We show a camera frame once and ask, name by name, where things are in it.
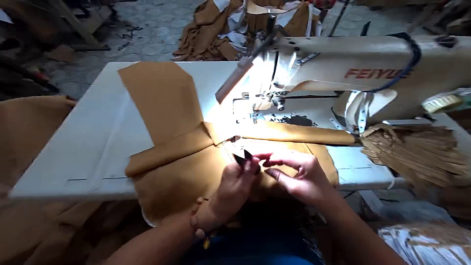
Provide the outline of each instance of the white table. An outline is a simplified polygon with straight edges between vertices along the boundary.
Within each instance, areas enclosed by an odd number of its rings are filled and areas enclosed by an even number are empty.
[[[106,65],[15,185],[9,194],[10,198],[135,198],[132,181],[125,176],[124,169],[129,156],[146,150],[153,144],[117,73],[117,70],[131,64],[133,63],[114,62]],[[192,75],[204,120],[211,122],[216,115],[214,93],[236,68],[237,62],[178,64]],[[307,115],[320,127],[335,129],[329,121],[332,117],[332,100],[289,99],[285,112]],[[263,114],[268,116],[270,113],[268,110]],[[464,133],[460,133],[464,141],[471,142],[471,136]],[[373,164],[360,153],[360,146],[329,146],[328,150],[339,171],[341,190],[385,189],[406,185],[403,178],[396,178],[392,185],[393,176],[389,169]]]

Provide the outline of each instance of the wrist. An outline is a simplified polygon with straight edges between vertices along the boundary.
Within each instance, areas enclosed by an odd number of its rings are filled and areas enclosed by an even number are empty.
[[[214,214],[214,211],[212,211],[209,201],[205,201],[200,205],[195,216],[197,219],[197,228],[203,229],[206,233],[222,225],[221,220]]]
[[[322,189],[321,195],[312,200],[310,205],[316,207],[319,211],[324,209],[336,208],[341,197],[332,187]]]

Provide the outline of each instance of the person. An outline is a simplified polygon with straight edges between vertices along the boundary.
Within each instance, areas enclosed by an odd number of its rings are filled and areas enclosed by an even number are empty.
[[[247,201],[252,183],[259,175],[256,172],[261,160],[265,160],[266,167],[286,165],[298,171],[294,178],[276,168],[265,172],[277,179],[294,198],[314,206],[322,214],[336,242],[353,264],[406,264],[338,195],[316,158],[292,150],[256,154],[244,168],[236,163],[227,165],[217,191],[209,200],[198,198],[191,210],[165,218],[158,227],[124,244],[105,264],[162,265],[178,261],[189,264],[323,264],[321,257],[310,255],[294,242],[296,237],[282,231],[261,234],[252,231],[248,235],[238,232],[232,234],[233,238],[227,235],[217,242],[210,239],[208,249],[201,246],[207,240],[202,238],[233,217]],[[195,251],[188,255],[195,248],[198,255],[194,255]]]

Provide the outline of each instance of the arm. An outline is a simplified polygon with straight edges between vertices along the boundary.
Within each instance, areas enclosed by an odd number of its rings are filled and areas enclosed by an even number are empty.
[[[160,226],[124,244],[105,265],[161,265],[178,260],[195,240],[196,228],[208,234],[239,211],[249,196],[259,161],[252,158],[244,170],[236,163],[227,165],[218,190],[209,201],[195,202],[192,209],[165,218]]]
[[[406,264],[339,196],[314,156],[297,151],[255,156],[266,159],[264,166],[287,165],[298,170],[294,178],[274,168],[267,169],[266,173],[278,180],[293,197],[318,209],[353,263]]]

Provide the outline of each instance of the thread snips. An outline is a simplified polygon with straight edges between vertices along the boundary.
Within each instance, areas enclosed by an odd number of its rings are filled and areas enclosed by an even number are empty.
[[[252,155],[249,151],[247,151],[247,150],[245,150],[245,149],[244,149],[244,157],[245,157],[245,158],[240,157],[240,156],[238,156],[238,155],[236,155],[236,154],[232,154],[232,155],[234,156],[235,161],[236,161],[236,162],[239,164],[239,166],[241,166],[242,168],[244,168],[246,162],[247,162],[247,161],[251,161],[251,160],[252,160],[252,157],[253,157],[253,155]],[[255,172],[255,174],[258,174],[258,173],[260,173],[260,166],[258,167],[257,172]]]

